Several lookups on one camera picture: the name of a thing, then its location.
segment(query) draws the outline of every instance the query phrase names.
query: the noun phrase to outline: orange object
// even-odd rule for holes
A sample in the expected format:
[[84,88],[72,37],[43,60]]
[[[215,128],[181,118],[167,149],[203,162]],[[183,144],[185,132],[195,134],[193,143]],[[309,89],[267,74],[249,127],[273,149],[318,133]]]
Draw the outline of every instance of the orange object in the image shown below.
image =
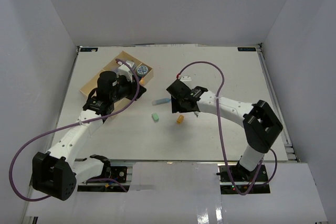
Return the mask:
[[183,120],[184,120],[184,116],[183,116],[183,115],[179,115],[179,117],[177,118],[176,122],[177,122],[178,124],[180,124],[180,123],[183,122]]

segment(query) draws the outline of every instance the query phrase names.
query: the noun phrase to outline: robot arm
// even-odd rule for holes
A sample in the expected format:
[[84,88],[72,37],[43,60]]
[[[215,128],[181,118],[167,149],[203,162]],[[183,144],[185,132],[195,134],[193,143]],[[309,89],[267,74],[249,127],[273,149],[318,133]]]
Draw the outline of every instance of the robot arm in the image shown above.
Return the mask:
[[[206,88],[197,86],[191,89],[182,77],[175,80],[167,91],[172,96],[173,113],[206,112],[217,115],[216,94]],[[218,99],[221,117],[245,130],[248,146],[236,165],[236,172],[248,177],[282,131],[282,124],[265,101],[251,104],[224,97]]]
[[[92,177],[105,176],[110,169],[110,161],[103,156],[91,155],[83,162],[76,162],[81,148],[91,135],[105,122],[96,119],[111,114],[114,103],[123,99],[133,99],[137,84],[134,76],[124,65],[120,66],[120,76],[115,72],[102,72],[76,122],[80,124],[70,128],[65,136],[51,147],[46,153],[38,152],[33,158],[33,188],[61,200],[66,200],[74,191],[77,182]],[[140,86],[136,99],[146,91]]]

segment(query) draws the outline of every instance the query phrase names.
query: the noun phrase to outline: blue marker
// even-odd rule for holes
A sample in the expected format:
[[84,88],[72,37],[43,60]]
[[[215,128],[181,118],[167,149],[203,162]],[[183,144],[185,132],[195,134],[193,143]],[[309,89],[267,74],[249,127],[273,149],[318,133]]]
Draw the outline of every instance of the blue marker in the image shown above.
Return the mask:
[[162,98],[162,99],[158,99],[155,101],[152,101],[152,105],[158,105],[158,104],[162,104],[162,103],[167,103],[170,102],[170,98]]

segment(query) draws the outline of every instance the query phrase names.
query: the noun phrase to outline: green object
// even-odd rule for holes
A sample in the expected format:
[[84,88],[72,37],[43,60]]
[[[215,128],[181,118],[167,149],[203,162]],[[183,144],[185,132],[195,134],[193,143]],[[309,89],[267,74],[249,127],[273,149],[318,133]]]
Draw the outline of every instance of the green object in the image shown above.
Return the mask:
[[159,116],[156,113],[152,114],[152,118],[153,118],[154,122],[157,122],[159,120]]

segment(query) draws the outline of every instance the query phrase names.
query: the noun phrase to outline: white wall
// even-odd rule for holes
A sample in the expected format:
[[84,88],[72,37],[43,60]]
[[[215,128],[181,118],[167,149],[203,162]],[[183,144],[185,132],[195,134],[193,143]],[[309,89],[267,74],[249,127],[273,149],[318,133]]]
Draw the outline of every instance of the white wall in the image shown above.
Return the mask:
[[[20,223],[25,202],[12,191],[8,168],[30,138],[55,127],[76,48],[50,0],[0,0],[0,223]],[[17,160],[14,179],[26,195],[32,157]]]
[[329,223],[336,223],[335,19],[336,0],[287,0],[264,44],[294,149],[309,164]]
[[51,0],[75,45],[263,42],[286,0]]

